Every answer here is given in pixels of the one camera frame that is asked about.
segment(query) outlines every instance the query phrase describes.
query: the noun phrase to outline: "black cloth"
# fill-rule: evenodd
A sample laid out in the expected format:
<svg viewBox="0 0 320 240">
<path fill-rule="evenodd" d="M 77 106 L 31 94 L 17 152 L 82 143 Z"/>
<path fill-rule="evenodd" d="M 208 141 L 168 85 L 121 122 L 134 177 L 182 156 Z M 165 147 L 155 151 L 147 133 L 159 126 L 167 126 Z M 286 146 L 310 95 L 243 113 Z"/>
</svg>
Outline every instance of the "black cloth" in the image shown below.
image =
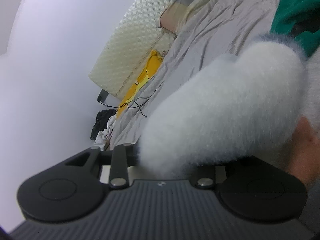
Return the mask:
<svg viewBox="0 0 320 240">
<path fill-rule="evenodd" d="M 97 138 L 99 131 L 103 131 L 107 128 L 109 118 L 116 114 L 116 110 L 108 109 L 100 111 L 96 117 L 96 123 L 91 131 L 90 139 L 94 141 Z"/>
</svg>

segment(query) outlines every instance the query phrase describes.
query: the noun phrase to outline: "ribbed gray surface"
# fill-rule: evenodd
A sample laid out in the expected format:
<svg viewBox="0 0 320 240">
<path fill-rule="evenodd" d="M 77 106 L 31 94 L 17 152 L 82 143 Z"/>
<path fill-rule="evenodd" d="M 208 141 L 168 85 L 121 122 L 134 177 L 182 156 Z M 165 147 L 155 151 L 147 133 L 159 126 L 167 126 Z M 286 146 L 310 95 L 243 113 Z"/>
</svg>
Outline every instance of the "ribbed gray surface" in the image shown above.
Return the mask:
<svg viewBox="0 0 320 240">
<path fill-rule="evenodd" d="M 113 191 L 98 210 L 66 224 L 26 221 L 11 233 L 16 240 L 307 240 L 296 220 L 254 224 L 226 211 L 215 194 L 189 181 L 135 181 Z"/>
</svg>

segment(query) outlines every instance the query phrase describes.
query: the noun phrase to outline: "black cable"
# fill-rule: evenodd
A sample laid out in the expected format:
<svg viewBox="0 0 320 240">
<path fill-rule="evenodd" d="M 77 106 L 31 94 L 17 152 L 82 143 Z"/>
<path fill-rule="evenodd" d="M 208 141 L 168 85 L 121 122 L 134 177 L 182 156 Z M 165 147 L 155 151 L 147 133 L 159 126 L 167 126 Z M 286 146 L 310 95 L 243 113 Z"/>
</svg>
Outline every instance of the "black cable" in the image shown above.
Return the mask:
<svg viewBox="0 0 320 240">
<path fill-rule="evenodd" d="M 136 103 L 136 105 L 137 106 L 135 106 L 135 107 L 130 107 L 129 106 L 129 103 L 131 103 L 131 102 L 134 102 L 134 103 Z M 112 108 L 116 108 L 116 109 L 120 109 L 120 108 L 122 108 L 122 107 L 124 107 L 125 105 L 127 105 L 128 106 L 128 108 L 139 108 L 139 110 L 140 110 L 140 113 L 144 116 L 144 117 L 147 117 L 145 114 L 143 114 L 143 112 L 142 112 L 142 110 L 141 110 L 141 106 L 143 106 L 145 103 L 147 103 L 148 102 L 148 100 L 147 101 L 145 101 L 143 104 L 141 104 L 141 105 L 138 105 L 138 103 L 136 102 L 136 101 L 134 101 L 134 100 L 131 100 L 130 102 L 125 102 L 125 103 L 123 103 L 123 105 L 122 106 L 118 106 L 118 107 L 114 107 L 114 106 L 108 106 L 108 105 L 106 105 L 106 104 L 104 104 L 104 103 L 102 103 L 102 102 L 99 102 L 100 104 L 102 104 L 102 105 L 104 105 L 104 106 L 107 106 L 107 107 L 112 107 Z"/>
</svg>

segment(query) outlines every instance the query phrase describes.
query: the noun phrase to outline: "green garment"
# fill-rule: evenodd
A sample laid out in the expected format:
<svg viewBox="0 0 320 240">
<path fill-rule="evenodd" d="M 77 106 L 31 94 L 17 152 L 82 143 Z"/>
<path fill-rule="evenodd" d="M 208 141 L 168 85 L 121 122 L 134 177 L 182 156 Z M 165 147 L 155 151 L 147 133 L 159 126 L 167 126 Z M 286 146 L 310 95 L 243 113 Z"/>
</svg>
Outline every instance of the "green garment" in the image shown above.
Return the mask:
<svg viewBox="0 0 320 240">
<path fill-rule="evenodd" d="M 320 45 L 320 0 L 280 0 L 270 32 L 292 35 L 310 57 Z"/>
</svg>

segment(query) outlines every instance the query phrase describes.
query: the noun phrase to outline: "white plush toy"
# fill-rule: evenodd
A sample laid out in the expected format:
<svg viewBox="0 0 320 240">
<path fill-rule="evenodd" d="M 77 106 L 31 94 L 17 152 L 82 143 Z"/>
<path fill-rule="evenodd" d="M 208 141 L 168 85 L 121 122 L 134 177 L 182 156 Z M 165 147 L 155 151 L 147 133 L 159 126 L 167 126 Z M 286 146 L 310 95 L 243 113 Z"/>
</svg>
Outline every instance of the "white plush toy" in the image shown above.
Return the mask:
<svg viewBox="0 0 320 240">
<path fill-rule="evenodd" d="M 302 114 L 308 71 L 301 48 L 265 35 L 222 55 L 163 101 L 139 140 L 139 162 L 162 179 L 194 166 L 272 152 Z"/>
</svg>

